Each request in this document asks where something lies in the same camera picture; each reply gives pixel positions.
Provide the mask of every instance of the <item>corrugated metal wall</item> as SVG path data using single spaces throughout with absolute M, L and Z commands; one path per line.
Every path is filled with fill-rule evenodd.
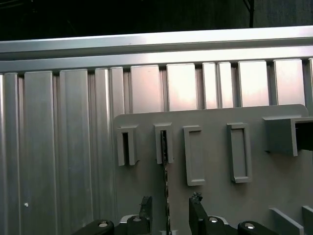
M 296 103 L 307 104 L 312 114 L 312 63 L 8 73 L 0 76 L 0 97 L 0 233 L 68 235 L 96 218 L 122 216 L 116 206 L 112 118 Z

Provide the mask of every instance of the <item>bolt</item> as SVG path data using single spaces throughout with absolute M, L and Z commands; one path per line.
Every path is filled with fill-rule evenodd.
M 141 221 L 141 219 L 139 217 L 136 217 L 136 218 L 133 219 L 133 221 L 134 222 L 139 222 L 139 221 Z
M 100 227 L 100 228 L 105 228 L 107 225 L 108 225 L 108 224 L 107 224 L 106 222 L 101 222 L 101 223 L 99 224 L 99 227 Z
M 217 222 L 217 218 L 210 217 L 210 218 L 209 218 L 209 221 L 212 222 L 212 223 L 216 223 L 216 222 Z
M 253 224 L 249 224 L 249 223 L 246 223 L 245 227 L 248 228 L 248 229 L 254 229 L 254 225 Z

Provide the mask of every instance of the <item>dark background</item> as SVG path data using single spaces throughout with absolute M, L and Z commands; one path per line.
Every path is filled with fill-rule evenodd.
M 313 24 L 313 0 L 254 8 L 254 27 Z M 1 41 L 247 27 L 243 0 L 0 0 Z

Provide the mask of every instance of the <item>black cable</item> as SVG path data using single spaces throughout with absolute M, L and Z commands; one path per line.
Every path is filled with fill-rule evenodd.
M 14 5 L 0 6 L 0 10 L 4 10 L 4 9 L 8 9 L 8 8 L 13 8 L 13 7 L 16 7 L 16 6 L 22 6 L 22 5 L 24 5 L 23 2 L 14 4 Z
M 250 6 L 248 4 L 248 2 L 246 0 L 243 0 L 244 1 L 244 4 L 246 5 L 246 8 L 248 9 L 248 11 L 250 12 Z
M 7 5 L 7 4 L 17 2 L 17 1 L 20 1 L 20 0 L 11 0 L 11 1 L 0 2 L 0 5 Z

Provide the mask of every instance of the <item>aluminum panel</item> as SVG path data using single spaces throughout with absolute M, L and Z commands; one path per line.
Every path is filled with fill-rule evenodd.
M 148 51 L 160 51 L 164 48 L 174 50 L 177 48 L 208 48 L 229 47 L 229 42 L 238 47 L 255 45 L 255 41 L 264 47 L 273 46 L 279 39 L 281 45 L 292 44 L 295 41 L 300 44 L 312 42 L 313 26 L 279 27 L 279 28 L 252 28 L 252 29 L 227 29 L 227 30 L 207 30 L 207 31 L 187 31 L 187 32 L 166 32 L 166 33 L 145 33 L 131 35 L 110 35 L 96 37 L 75 37 L 62 39 L 39 39 L 21 40 L 12 42 L 2 42 L 0 53 L 6 55 L 19 52 L 34 54 L 35 52 L 45 52 L 45 55 L 57 54 L 61 51 L 67 52 L 65 56 L 77 54 L 82 50 L 93 53 L 117 53 L 138 52 L 140 47 L 147 48 Z
M 64 234 L 93 220 L 87 76 L 87 70 L 60 72 L 59 171 Z
M 169 111 L 198 108 L 194 64 L 167 65 Z
M 203 63 L 202 69 L 203 69 L 205 108 L 217 109 L 219 107 L 219 103 L 217 94 L 216 64 Z
M 158 66 L 131 67 L 131 106 L 133 113 L 164 110 Z
M 26 73 L 22 168 L 24 235 L 58 233 L 52 72 Z
M 19 79 L 16 73 L 4 75 L 4 119 L 7 184 L 7 234 L 20 234 L 20 153 L 19 153 Z
M 265 61 L 238 63 L 241 107 L 267 106 L 268 72 Z
M 113 174 L 112 131 L 111 131 L 111 103 L 110 78 L 107 69 L 95 71 L 95 114 L 96 122 L 92 125 L 96 132 L 96 155 L 93 156 L 93 170 L 97 169 L 98 200 L 94 208 L 98 207 L 98 218 L 111 218 L 117 222 L 115 206 L 115 178 Z
M 112 116 L 125 113 L 123 68 L 110 69 Z
M 231 75 L 231 65 L 229 62 L 217 64 L 219 107 L 233 108 L 233 82 Z
M 1 60 L 0 72 L 64 70 L 64 69 L 94 69 L 101 67 L 123 66 L 129 68 L 135 65 L 166 65 L 171 63 L 203 63 L 204 61 L 240 60 L 273 60 L 313 57 L 313 46 L 289 47 L 260 47 L 214 50 L 166 51 L 146 52 L 134 54 L 77 56 L 70 58 L 44 58 L 40 63 L 36 59 L 29 60 Z
M 276 83 L 276 96 L 273 94 L 274 104 L 303 104 L 304 85 L 302 61 L 274 60 L 274 79 Z
M 8 191 L 7 191 L 7 156 L 5 152 L 5 119 L 4 119 L 4 78 L 0 74 L 0 203 L 3 205 L 0 211 L 0 232 L 2 234 L 8 234 Z

